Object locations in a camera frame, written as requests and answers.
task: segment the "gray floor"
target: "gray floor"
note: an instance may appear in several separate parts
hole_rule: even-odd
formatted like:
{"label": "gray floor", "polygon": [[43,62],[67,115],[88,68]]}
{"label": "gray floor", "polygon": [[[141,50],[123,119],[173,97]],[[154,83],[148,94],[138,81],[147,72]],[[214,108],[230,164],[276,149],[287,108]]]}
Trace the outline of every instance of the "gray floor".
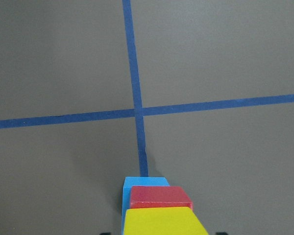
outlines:
{"label": "gray floor", "polygon": [[[294,1],[133,1],[144,107],[294,94]],[[122,1],[0,0],[0,119],[133,108]],[[145,117],[208,230],[294,234],[294,103]],[[0,235],[120,234],[134,118],[0,129]]]}

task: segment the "yellow block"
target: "yellow block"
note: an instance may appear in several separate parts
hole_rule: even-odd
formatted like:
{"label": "yellow block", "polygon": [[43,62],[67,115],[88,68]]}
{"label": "yellow block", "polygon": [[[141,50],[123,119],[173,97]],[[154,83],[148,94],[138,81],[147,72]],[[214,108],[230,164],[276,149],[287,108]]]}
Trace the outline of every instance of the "yellow block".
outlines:
{"label": "yellow block", "polygon": [[189,207],[128,209],[124,235],[208,235]]}

